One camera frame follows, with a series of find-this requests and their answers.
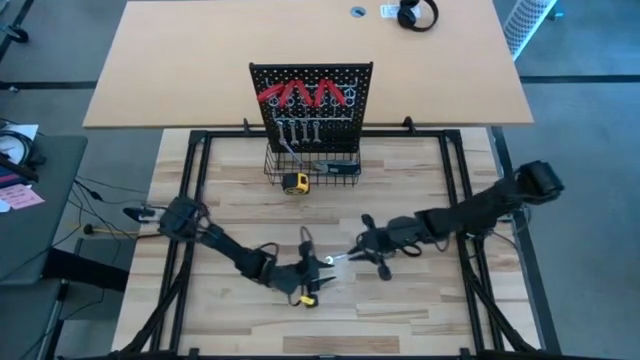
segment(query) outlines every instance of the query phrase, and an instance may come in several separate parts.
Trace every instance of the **light wood surface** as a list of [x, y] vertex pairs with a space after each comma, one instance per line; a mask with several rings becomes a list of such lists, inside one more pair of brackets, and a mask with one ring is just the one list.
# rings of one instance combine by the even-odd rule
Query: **light wood surface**
[[[128, 2], [84, 126], [262, 124], [250, 62], [373, 61], [368, 124], [533, 122], [491, 0], [438, 0], [427, 33], [380, 16], [380, 5], [397, 3]], [[353, 6], [367, 14], [352, 17]]]
[[[189, 130], [164, 132], [151, 185], [152, 203], [167, 204], [178, 193], [188, 134]], [[463, 129], [462, 134], [477, 192], [496, 180], [494, 160], [485, 129]], [[302, 197], [286, 196], [268, 184], [262, 173], [265, 143], [265, 139], [214, 139], [205, 199], [213, 220], [244, 246], [281, 244], [283, 264], [298, 259], [300, 225], [308, 226], [323, 258], [353, 246], [364, 229], [363, 213], [384, 225], [393, 217], [448, 204], [435, 139], [363, 138], [359, 184], [314, 187]], [[498, 232], [511, 237], [507, 227]], [[132, 339], [155, 307], [167, 245], [166, 239], [139, 241], [114, 349]], [[306, 309], [289, 307], [283, 294], [244, 279], [228, 259], [197, 245], [180, 352], [199, 347], [201, 354], [432, 355], [473, 348], [455, 243], [445, 253], [432, 245], [423, 249], [419, 258], [391, 259], [394, 277], [389, 282], [379, 280], [369, 263], [337, 262], [333, 269], [323, 270], [337, 280], [319, 292], [321, 305]], [[495, 236], [487, 241], [486, 253], [498, 305], [537, 346], [517, 254]], [[486, 313], [480, 308], [488, 331]], [[173, 311], [169, 314], [165, 348]]]

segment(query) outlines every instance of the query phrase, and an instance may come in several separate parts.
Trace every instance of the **red pliers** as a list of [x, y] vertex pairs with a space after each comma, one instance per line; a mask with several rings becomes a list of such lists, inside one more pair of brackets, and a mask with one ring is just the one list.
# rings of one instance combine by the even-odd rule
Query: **red pliers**
[[265, 102], [272, 96], [282, 94], [280, 95], [280, 101], [278, 102], [278, 105], [280, 107], [284, 107], [287, 103], [287, 99], [289, 98], [289, 96], [291, 96], [294, 87], [298, 88], [298, 91], [302, 96], [302, 101], [304, 101], [307, 105], [312, 105], [313, 102], [311, 101], [311, 95], [309, 94], [309, 91], [307, 91], [307, 88], [304, 86], [302, 80], [291, 80], [287, 83], [286, 86], [284, 84], [275, 84], [273, 86], [270, 86], [269, 88], [258, 94], [258, 102]]
[[316, 101], [313, 103], [313, 106], [320, 107], [320, 104], [322, 103], [322, 98], [324, 97], [325, 87], [329, 89], [329, 93], [336, 98], [336, 100], [340, 105], [342, 106], [346, 105], [347, 102], [344, 99], [344, 95], [342, 95], [342, 91], [338, 89], [336, 84], [334, 84], [333, 81], [331, 80], [320, 79], [320, 82], [318, 83], [318, 89], [316, 90]]

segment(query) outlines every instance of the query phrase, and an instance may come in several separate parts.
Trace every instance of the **black wire basket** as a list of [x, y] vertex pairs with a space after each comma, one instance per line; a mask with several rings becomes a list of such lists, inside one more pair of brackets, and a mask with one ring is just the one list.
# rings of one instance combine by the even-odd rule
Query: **black wire basket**
[[336, 152], [304, 152], [297, 153], [302, 163], [298, 162], [293, 155], [288, 152], [274, 152], [271, 146], [267, 144], [266, 155], [264, 159], [264, 174], [269, 178], [272, 185], [280, 185], [282, 177], [291, 173], [305, 173], [309, 177], [312, 185], [327, 186], [354, 186], [358, 183], [361, 169], [355, 174], [331, 174], [323, 173], [314, 167], [314, 161], [319, 160], [339, 160], [353, 161], [360, 164], [360, 150], [349, 153]]

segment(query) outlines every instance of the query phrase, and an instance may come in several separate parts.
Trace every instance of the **pink sticky note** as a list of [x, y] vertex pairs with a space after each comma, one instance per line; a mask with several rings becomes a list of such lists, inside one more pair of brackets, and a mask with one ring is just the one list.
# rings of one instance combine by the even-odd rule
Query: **pink sticky note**
[[38, 194], [22, 184], [0, 189], [0, 199], [16, 210], [44, 202]]

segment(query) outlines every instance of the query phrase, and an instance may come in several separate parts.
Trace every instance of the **headphones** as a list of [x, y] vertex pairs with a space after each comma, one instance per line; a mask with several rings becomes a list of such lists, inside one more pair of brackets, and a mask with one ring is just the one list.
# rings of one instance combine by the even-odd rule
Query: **headphones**
[[409, 29], [411, 31], [416, 32], [425, 32], [431, 29], [436, 22], [438, 22], [438, 17], [440, 16], [440, 12], [438, 11], [438, 5], [436, 5], [434, 0], [424, 0], [424, 2], [429, 5], [431, 11], [433, 12], [433, 21], [431, 24], [425, 27], [416, 26], [416, 15], [411, 11], [413, 7], [418, 5], [420, 0], [400, 0], [400, 9], [398, 10], [398, 24], [405, 29]]

